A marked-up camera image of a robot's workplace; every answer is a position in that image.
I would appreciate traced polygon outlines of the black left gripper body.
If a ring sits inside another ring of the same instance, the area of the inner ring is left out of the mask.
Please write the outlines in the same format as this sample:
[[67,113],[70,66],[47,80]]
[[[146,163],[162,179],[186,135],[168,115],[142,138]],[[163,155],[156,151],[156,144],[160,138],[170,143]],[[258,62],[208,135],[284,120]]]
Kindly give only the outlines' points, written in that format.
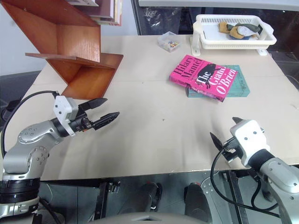
[[70,122],[70,127],[74,132],[84,132],[93,127],[93,122],[84,111],[78,111],[75,119]]

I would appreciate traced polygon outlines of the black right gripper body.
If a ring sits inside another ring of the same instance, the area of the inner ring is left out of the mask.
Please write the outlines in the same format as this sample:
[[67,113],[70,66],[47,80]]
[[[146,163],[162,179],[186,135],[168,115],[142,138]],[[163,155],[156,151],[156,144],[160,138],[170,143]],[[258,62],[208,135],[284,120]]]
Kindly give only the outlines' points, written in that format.
[[232,162],[234,159],[242,158],[242,151],[240,148],[240,143],[236,137],[232,137],[223,143],[224,152],[222,155],[227,160],[228,163]]

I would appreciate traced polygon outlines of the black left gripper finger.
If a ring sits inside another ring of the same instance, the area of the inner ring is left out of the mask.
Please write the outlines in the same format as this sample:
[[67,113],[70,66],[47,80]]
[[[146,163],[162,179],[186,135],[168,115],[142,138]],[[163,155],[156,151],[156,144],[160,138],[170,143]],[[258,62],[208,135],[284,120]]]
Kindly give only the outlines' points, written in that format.
[[83,114],[87,110],[97,108],[104,104],[107,101],[107,98],[95,98],[78,105],[78,113]]
[[102,116],[99,120],[93,122],[93,129],[98,130],[108,124],[110,124],[112,121],[114,121],[118,116],[119,112],[112,112],[109,114],[106,114],[105,116]]

